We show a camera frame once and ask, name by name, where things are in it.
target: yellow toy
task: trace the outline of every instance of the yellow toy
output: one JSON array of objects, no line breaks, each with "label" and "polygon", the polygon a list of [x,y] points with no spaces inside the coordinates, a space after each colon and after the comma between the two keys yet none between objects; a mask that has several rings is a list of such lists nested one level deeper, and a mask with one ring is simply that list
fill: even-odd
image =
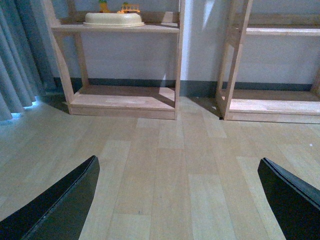
[{"label": "yellow toy", "polygon": [[111,11],[108,9],[107,0],[99,0],[100,13],[109,14]]},{"label": "yellow toy", "polygon": [[121,6],[121,11],[118,11],[118,14],[127,14],[127,13],[140,13],[139,4],[128,4],[125,2]]}]

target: cream plastic tub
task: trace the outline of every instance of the cream plastic tub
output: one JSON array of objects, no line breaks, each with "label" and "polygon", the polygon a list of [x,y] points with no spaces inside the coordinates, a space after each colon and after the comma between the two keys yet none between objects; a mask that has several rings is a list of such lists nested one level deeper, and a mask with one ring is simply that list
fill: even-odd
[{"label": "cream plastic tub", "polygon": [[136,13],[87,13],[84,26],[88,27],[139,27],[144,26],[141,16]]}]

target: laminate flooring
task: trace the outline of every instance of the laminate flooring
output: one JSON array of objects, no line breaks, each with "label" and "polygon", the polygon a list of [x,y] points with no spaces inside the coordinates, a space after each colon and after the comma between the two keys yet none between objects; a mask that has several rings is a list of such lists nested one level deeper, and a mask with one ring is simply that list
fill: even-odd
[{"label": "laminate flooring", "polygon": [[0,122],[0,220],[92,155],[100,174],[80,240],[284,240],[263,157],[320,189],[320,125],[223,121],[210,98],[181,97],[177,120],[61,107],[38,100]]}]

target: curtain fold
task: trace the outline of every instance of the curtain fold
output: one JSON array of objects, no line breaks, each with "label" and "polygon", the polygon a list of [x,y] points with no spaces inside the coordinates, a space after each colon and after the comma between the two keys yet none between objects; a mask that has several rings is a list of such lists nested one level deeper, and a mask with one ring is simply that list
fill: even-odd
[{"label": "curtain fold", "polygon": [[0,121],[32,106],[43,94],[28,39],[12,0],[0,1]]}]

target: wooden shelf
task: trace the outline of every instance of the wooden shelf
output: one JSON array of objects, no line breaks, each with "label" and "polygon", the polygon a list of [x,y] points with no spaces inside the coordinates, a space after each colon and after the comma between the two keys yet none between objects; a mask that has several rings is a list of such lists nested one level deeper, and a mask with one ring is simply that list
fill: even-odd
[{"label": "wooden shelf", "polygon": [[[41,0],[50,40],[57,61],[69,113],[74,115],[177,119],[180,94],[182,37],[185,1],[179,1],[180,12],[140,12],[144,26],[84,26],[87,11],[77,11],[75,0],[67,0],[68,16],[57,19],[52,0]],[[177,34],[175,88],[90,85],[82,43],[82,32],[164,33]],[[74,37],[81,73],[82,88],[74,93],[65,58],[66,36]]]},{"label": "wooden shelf", "polygon": [[[320,69],[310,92],[235,89],[246,36],[320,36],[319,15],[252,14],[253,1],[231,0],[215,95],[223,119],[320,124]],[[237,13],[240,3],[242,12]],[[230,46],[233,47],[233,57],[228,84],[222,89]]]},{"label": "wooden shelf", "polygon": [[79,32],[121,32],[121,33],[166,33],[178,34],[177,23],[155,23],[137,27],[92,27],[82,24],[64,24],[51,28],[54,33],[79,33]]}]

